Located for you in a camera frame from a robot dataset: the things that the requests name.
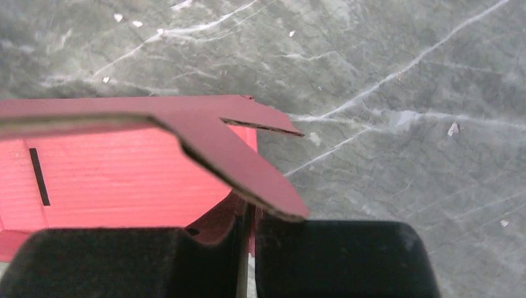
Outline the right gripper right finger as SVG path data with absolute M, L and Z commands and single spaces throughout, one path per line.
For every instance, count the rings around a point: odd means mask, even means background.
M 424 242 L 407 223 L 307 220 L 254 212 L 259 297 L 440 297 Z

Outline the red cardboard paper box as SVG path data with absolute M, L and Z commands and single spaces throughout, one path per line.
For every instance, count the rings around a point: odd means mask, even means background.
M 245 95 L 3 99 L 1 261 L 44 228 L 185 227 L 230 194 L 305 220 L 259 129 L 300 134 Z

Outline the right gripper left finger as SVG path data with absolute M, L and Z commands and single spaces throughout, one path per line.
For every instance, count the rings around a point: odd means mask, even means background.
M 236 297 L 246 287 L 249 206 L 229 194 L 186 227 L 34 233 L 2 297 Z

